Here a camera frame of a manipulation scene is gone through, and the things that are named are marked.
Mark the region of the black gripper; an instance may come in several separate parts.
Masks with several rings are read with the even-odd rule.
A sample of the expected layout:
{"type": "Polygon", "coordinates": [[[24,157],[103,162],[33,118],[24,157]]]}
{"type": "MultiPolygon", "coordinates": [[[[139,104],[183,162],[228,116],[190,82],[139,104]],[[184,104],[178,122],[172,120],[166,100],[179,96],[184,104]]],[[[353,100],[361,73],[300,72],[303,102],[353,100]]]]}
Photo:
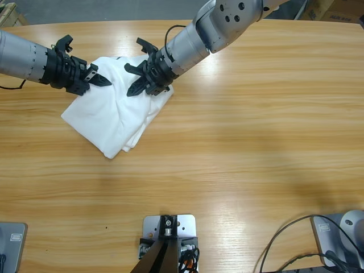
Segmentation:
{"type": "Polygon", "coordinates": [[[46,51],[47,62],[43,66],[44,74],[40,83],[50,85],[55,89],[62,89],[68,93],[82,96],[89,88],[89,84],[104,87],[111,82],[98,73],[98,66],[90,64],[74,56],[69,56],[59,49],[46,51]]]}
{"type": "Polygon", "coordinates": [[[138,96],[143,92],[153,96],[169,92],[170,85],[177,78],[167,65],[161,50],[158,49],[148,53],[148,59],[138,66],[126,63],[124,69],[128,73],[140,76],[128,88],[128,97],[138,96]]]}

